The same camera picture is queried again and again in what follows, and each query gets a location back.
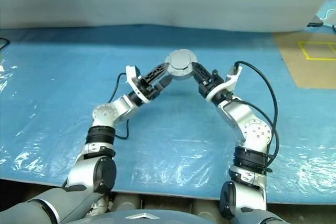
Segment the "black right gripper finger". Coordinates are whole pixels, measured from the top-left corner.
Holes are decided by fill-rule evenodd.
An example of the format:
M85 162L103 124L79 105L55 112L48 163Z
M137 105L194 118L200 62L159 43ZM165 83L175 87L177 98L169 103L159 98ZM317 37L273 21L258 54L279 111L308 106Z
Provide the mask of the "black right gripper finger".
M211 74L198 62L192 62L193 77L195 81L200 84L208 84Z

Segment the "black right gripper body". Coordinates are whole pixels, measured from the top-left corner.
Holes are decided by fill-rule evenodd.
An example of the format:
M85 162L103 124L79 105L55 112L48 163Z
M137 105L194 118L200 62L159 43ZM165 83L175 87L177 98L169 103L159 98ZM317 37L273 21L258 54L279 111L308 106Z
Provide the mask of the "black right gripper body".
M209 79L208 81L208 84L198 84L198 90L199 90L199 93L200 95L203 97L203 98L206 98L207 95L215 88L217 87L218 85L224 83L224 80L223 78L218 74L218 70L217 69L214 69L212 71L211 74L211 78Z

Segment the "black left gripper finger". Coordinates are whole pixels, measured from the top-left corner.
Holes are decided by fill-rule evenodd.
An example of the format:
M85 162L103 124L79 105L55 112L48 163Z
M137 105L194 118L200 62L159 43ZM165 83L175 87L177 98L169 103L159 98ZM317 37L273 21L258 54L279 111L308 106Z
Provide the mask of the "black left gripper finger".
M169 67L169 63L165 62L154 67L149 73L147 73L143 79L146 82L154 82L159 77L163 76Z
M164 90L172 82L172 76L169 74L163 77L154 87L156 90Z

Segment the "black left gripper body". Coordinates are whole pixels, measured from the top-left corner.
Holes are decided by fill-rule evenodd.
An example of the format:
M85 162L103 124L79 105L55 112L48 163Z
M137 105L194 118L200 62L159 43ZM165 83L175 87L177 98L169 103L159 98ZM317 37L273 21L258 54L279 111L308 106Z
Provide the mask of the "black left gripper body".
M145 77L141 76L136 78L136 95L139 97L140 100L144 100L144 98L146 98L147 100L154 100L160 95L159 90L152 85L158 79L158 77L146 79Z

